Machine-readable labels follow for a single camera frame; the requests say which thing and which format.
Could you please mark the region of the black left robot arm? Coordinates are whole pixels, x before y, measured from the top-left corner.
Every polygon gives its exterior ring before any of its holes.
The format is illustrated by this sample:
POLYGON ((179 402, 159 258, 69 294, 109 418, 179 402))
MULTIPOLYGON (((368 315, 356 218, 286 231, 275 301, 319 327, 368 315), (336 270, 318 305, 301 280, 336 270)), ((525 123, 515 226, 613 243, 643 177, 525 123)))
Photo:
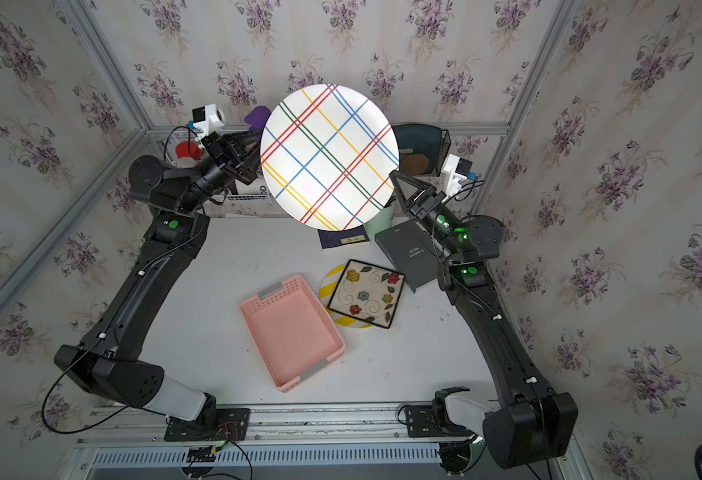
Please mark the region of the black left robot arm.
POLYGON ((83 391, 207 428, 217 420, 215 398, 141 360, 145 339, 170 290, 197 258, 210 218, 202 208, 235 181, 251 184, 260 165, 261 131, 202 140, 206 156, 179 168, 152 155, 137 158, 130 196, 153 220, 135 264, 104 315, 76 346, 63 345, 55 364, 83 391))

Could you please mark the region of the round plaid pattern plate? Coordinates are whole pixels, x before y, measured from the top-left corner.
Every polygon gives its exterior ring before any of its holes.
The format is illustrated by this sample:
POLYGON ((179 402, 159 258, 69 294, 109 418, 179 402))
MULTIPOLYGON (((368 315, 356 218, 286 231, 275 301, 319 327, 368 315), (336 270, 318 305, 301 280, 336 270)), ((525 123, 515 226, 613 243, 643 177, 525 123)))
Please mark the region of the round plaid pattern plate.
POLYGON ((393 126, 364 94, 337 84, 290 93, 271 113, 260 146, 267 188, 291 217, 344 231, 383 210, 400 167, 393 126))

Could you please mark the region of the purple microfibre cloth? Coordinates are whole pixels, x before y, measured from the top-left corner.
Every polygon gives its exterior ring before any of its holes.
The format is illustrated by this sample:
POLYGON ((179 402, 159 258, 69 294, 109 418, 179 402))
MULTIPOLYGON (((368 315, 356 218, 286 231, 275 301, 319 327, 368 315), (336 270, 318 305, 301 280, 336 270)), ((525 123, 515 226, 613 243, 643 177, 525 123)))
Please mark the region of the purple microfibre cloth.
POLYGON ((271 116, 272 111, 266 106, 257 106, 248 113, 244 121, 249 126, 250 131, 262 130, 271 116))

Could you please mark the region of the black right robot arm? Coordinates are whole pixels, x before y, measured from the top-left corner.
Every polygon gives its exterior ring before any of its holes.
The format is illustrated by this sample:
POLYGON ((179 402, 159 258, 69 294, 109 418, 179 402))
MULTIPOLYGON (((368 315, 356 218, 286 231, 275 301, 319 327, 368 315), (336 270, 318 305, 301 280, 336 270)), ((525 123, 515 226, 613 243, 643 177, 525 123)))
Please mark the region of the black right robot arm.
POLYGON ((487 266, 500 254, 504 224, 487 215, 460 219, 432 184, 398 171, 390 178, 404 213, 434 247, 439 287, 471 330, 499 404, 482 405, 467 387, 439 390, 428 409, 434 430, 443 437, 483 440, 502 469, 564 456, 579 414, 576 402, 557 392, 535 365, 487 266))

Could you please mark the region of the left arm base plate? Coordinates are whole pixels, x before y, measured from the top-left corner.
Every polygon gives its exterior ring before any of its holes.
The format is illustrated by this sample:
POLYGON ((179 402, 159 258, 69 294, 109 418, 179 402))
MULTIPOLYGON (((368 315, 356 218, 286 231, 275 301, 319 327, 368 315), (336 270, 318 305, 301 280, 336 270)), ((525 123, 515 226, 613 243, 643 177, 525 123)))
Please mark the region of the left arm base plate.
POLYGON ((202 414, 195 421, 171 417, 164 434, 165 442, 235 441, 246 438, 250 408, 217 408, 213 417, 202 414))

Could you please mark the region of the square floral plate black rim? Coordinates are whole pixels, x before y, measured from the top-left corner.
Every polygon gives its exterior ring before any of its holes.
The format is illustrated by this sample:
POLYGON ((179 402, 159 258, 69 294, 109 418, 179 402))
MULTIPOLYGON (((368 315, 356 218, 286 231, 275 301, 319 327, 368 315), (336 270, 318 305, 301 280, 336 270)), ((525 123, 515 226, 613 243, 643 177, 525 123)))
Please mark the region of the square floral plate black rim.
POLYGON ((319 299, 337 325, 390 329, 405 285, 403 273, 349 260, 326 275, 319 299))

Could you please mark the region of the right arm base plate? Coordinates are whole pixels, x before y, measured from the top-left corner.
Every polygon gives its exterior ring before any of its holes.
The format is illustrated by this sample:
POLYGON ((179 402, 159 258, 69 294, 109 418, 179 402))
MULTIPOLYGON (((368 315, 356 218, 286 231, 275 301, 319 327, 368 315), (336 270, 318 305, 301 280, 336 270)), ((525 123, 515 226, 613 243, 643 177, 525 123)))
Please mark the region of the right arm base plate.
POLYGON ((398 407, 396 419, 405 426, 409 438, 476 436, 475 432, 449 421, 444 412, 431 404, 402 404, 398 407))

